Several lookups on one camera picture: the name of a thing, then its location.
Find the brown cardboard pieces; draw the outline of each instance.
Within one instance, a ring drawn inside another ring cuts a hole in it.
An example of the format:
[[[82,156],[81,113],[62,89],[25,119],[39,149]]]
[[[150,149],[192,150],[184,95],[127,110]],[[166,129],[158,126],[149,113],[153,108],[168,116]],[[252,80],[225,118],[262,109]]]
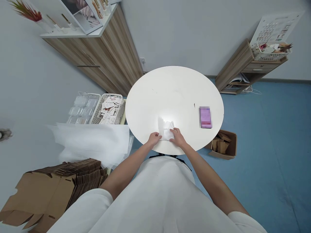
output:
[[[236,134],[225,130],[219,130],[219,132],[228,136],[231,142],[225,144],[227,147],[225,150],[225,154],[218,153],[217,152],[218,150],[217,151],[212,150],[209,153],[209,155],[226,160],[234,159],[236,156],[236,145],[237,145]]]
[[[217,142],[217,152],[221,154],[226,153],[226,143],[225,142]]]
[[[211,141],[209,144],[205,146],[206,149],[212,149],[212,147],[213,147],[213,141]]]
[[[230,139],[227,135],[225,135],[225,134],[223,134],[223,133],[221,133],[221,132],[218,133],[218,136],[219,136],[221,139],[223,139],[223,140],[225,140],[225,141],[227,141],[227,142],[231,142],[231,139]]]
[[[77,198],[98,188],[106,175],[94,159],[27,172],[2,208],[0,221],[12,226],[28,222],[24,229],[38,223],[30,232],[45,233]]]
[[[228,146],[229,146],[229,142],[226,142],[226,145],[225,145],[226,150],[227,150]]]
[[[217,142],[219,142],[219,140],[213,140],[213,151],[217,151]]]

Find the white wall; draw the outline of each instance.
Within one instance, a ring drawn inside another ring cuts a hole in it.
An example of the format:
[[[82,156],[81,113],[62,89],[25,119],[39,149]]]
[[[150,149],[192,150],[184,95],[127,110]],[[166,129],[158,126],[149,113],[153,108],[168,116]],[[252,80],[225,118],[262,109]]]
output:
[[[66,122],[78,91],[104,90],[39,37],[41,28],[0,2],[0,128],[14,136],[0,142],[0,209],[26,171],[53,166],[62,147],[46,124]],[[0,224],[0,232],[22,227]]]
[[[311,80],[308,0],[123,0],[123,11],[145,71],[179,65],[217,75],[263,15],[305,10],[287,42],[289,61],[265,78]]]

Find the white shelf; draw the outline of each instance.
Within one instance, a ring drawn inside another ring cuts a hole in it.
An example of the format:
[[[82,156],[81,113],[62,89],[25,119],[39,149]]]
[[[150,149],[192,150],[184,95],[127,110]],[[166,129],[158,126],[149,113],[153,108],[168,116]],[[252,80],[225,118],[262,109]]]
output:
[[[100,19],[101,23],[103,24],[103,26],[101,28],[98,28],[97,30],[91,32],[90,34],[86,35],[81,28],[77,28],[76,31],[72,30],[71,28],[65,28],[65,30],[67,31],[66,34],[64,34],[63,32],[59,32],[55,29],[54,32],[52,33],[44,33],[42,35],[40,35],[42,38],[74,38],[74,37],[101,37],[101,35],[103,34],[106,26],[108,25],[114,11],[116,10],[117,4],[111,5],[112,8],[112,12],[111,14],[109,14],[108,16],[103,16],[102,19]]]

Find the hand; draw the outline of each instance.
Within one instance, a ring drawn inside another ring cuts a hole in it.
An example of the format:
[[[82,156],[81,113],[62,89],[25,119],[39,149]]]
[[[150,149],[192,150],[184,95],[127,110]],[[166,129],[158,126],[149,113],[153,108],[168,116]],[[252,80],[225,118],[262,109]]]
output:
[[[148,141],[146,142],[146,144],[154,147],[159,140],[162,138],[162,136],[159,136],[158,132],[154,132],[152,134],[150,134]]]
[[[174,134],[175,139],[170,139],[170,142],[173,142],[176,146],[182,147],[187,145],[186,140],[183,135],[180,133],[179,128],[170,129],[170,131]]]

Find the wooden cabinet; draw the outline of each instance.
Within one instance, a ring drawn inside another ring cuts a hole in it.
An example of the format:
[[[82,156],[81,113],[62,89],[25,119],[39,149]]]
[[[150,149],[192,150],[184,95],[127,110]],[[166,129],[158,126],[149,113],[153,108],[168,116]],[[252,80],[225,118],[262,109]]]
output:
[[[108,93],[127,96],[143,70],[118,4],[98,37],[44,38]]]
[[[215,85],[222,94],[239,94],[248,86],[252,85],[286,61],[287,57],[284,57],[279,61],[254,61],[252,49],[250,48],[249,41],[246,39],[218,74],[215,79]],[[241,72],[248,78],[250,83],[231,83],[231,81]],[[239,87],[239,90],[226,90],[225,88],[228,84]]]

